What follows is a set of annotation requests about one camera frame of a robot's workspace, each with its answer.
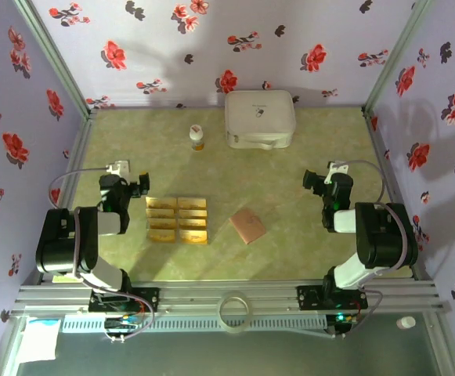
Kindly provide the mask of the clear acrylic card stand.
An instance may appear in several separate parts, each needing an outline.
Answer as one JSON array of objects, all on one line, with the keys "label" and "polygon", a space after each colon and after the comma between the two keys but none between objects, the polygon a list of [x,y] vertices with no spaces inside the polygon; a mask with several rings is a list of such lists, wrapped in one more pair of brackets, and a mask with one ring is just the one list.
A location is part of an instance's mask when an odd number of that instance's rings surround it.
[{"label": "clear acrylic card stand", "polygon": [[[147,224],[147,231],[148,231],[150,228],[149,228],[147,219],[148,219],[148,218],[146,217],[146,224]],[[182,244],[182,243],[180,242],[180,239],[179,239],[179,230],[180,230],[180,228],[179,228],[178,220],[179,220],[180,218],[179,218],[179,208],[178,208],[178,205],[177,205],[177,208],[175,209],[175,219],[176,219],[176,222],[177,222],[177,228],[175,229],[175,232],[176,232],[176,242],[175,242],[175,243],[180,243],[180,244]]]}]

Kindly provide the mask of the pink card holder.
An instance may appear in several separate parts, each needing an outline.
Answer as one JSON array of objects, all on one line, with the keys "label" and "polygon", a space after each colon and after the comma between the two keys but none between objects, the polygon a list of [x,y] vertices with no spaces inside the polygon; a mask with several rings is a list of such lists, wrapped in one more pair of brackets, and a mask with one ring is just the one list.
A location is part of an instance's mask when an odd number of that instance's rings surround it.
[{"label": "pink card holder", "polygon": [[250,208],[240,209],[229,220],[245,244],[250,244],[266,234],[261,219]]}]

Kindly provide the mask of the small white-capped pill bottle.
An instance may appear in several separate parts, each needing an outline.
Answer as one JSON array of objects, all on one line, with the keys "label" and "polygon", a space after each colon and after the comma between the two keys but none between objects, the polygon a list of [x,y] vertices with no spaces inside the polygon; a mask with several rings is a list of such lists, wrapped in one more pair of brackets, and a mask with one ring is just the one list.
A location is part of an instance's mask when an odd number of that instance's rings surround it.
[{"label": "small white-capped pill bottle", "polygon": [[204,149],[204,133],[199,125],[192,125],[190,127],[189,136],[193,150],[200,151]]}]

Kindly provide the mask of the white zip case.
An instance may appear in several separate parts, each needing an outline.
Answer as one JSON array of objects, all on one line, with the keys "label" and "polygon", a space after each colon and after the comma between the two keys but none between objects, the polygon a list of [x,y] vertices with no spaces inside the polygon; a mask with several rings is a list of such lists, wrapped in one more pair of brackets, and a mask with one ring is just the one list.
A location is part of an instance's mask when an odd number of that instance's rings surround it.
[{"label": "white zip case", "polygon": [[296,129],[291,94],[285,90],[232,91],[225,97],[226,142],[234,149],[290,146]]}]

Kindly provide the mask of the clear tape roll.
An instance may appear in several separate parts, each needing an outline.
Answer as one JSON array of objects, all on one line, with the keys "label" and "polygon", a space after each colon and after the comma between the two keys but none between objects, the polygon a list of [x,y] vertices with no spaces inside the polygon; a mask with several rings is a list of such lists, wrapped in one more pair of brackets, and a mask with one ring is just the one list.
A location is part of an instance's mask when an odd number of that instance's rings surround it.
[{"label": "clear tape roll", "polygon": [[[246,310],[244,322],[239,325],[228,324],[222,316],[222,310],[228,302],[235,301],[239,302]],[[216,307],[218,325],[229,334],[239,334],[246,331],[253,318],[253,306],[248,297],[240,291],[231,291],[223,295],[218,301]]]}]

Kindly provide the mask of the white paper sheet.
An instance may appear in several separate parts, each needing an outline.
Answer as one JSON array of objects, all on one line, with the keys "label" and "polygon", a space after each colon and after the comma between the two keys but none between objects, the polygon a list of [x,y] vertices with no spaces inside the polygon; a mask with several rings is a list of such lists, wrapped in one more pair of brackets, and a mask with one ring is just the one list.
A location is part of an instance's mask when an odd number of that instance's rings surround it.
[{"label": "white paper sheet", "polygon": [[28,318],[16,360],[19,363],[54,360],[60,325],[61,319]]}]

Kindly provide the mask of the aluminium side rail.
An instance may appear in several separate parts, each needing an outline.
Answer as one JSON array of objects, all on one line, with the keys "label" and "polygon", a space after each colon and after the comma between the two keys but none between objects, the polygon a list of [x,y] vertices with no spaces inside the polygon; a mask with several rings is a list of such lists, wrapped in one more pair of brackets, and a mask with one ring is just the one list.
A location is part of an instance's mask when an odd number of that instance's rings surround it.
[{"label": "aluminium side rail", "polygon": [[48,185],[48,200],[53,208],[69,209],[74,202],[79,175],[83,173],[83,163],[98,113],[99,110],[92,110],[88,118],[81,123],[70,151],[67,170]]},{"label": "aluminium side rail", "polygon": [[[388,199],[395,203],[404,204],[403,196],[395,177],[395,170],[391,164],[391,162],[394,161],[394,158],[390,156],[390,151],[381,138],[380,132],[373,126],[372,123],[372,120],[376,118],[377,115],[372,110],[367,111],[365,107],[362,107],[361,111],[369,129],[370,137],[378,159],[378,164],[385,177],[386,194],[388,195]],[[431,280],[432,277],[428,274],[424,265],[424,256],[426,255],[424,249],[428,244],[428,234],[422,230],[420,216],[410,213],[408,205],[406,205],[406,212],[411,232],[413,233],[418,247],[417,261],[411,266],[413,278],[416,280]]]}]

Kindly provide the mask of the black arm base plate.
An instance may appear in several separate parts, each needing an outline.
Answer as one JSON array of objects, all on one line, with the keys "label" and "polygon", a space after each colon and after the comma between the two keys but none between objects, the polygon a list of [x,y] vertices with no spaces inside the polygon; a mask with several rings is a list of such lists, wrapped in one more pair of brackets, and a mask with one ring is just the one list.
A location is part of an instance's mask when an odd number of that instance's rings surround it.
[{"label": "black arm base plate", "polygon": [[304,310],[363,310],[368,308],[366,295],[359,290],[332,289],[322,285],[296,287],[298,307]]},{"label": "black arm base plate", "polygon": [[[132,293],[146,300],[156,311],[160,302],[160,289],[157,287],[134,287]],[[88,311],[90,313],[137,313],[144,308],[149,309],[134,298],[121,297],[115,294],[107,294],[93,291],[91,293]]]}]

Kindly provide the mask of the long aluminium frame rail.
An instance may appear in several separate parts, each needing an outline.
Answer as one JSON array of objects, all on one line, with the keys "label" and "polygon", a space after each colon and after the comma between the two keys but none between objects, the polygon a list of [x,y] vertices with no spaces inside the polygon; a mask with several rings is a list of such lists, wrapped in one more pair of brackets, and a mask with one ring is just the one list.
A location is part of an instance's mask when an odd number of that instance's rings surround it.
[{"label": "long aluminium frame rail", "polygon": [[[363,310],[304,310],[298,307],[296,287],[321,285],[319,280],[227,280],[227,281],[165,281],[137,284],[135,287],[157,287],[160,302],[158,316],[214,316],[220,298],[231,292],[245,294],[256,316],[293,316],[298,314],[360,313],[424,313],[445,312],[449,303],[439,297],[430,280],[407,278],[374,279],[365,287],[368,308]],[[11,316],[24,314],[50,316],[88,314],[92,290],[82,284],[46,283],[20,288],[16,301],[9,308]],[[224,315],[241,315],[245,308],[228,302]]]}]

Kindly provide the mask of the aluminium corner post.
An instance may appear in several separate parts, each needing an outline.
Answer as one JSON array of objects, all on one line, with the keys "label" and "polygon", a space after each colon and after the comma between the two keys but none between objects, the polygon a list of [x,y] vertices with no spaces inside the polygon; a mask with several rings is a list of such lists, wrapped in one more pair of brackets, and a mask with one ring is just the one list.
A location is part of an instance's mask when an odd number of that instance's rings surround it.
[{"label": "aluminium corner post", "polygon": [[76,105],[81,116],[84,119],[89,119],[92,111],[88,108],[74,76],[70,72],[69,67],[52,38],[52,35],[49,33],[48,28],[44,24],[32,1],[12,0],[12,2],[27,23],[31,33],[34,35],[34,38],[41,47],[45,57],[50,62],[50,65],[55,71],[58,79],[61,81],[71,100]]},{"label": "aluminium corner post", "polygon": [[403,58],[403,54],[408,48],[411,40],[416,35],[417,29],[424,22],[425,13],[430,9],[434,2],[435,0],[416,0],[414,2],[414,6],[411,9],[406,25],[402,29],[392,51],[390,52],[378,79],[375,81],[367,101],[362,106],[362,114],[366,120],[371,118],[374,107],[387,87],[391,74],[394,72],[399,61]]}]

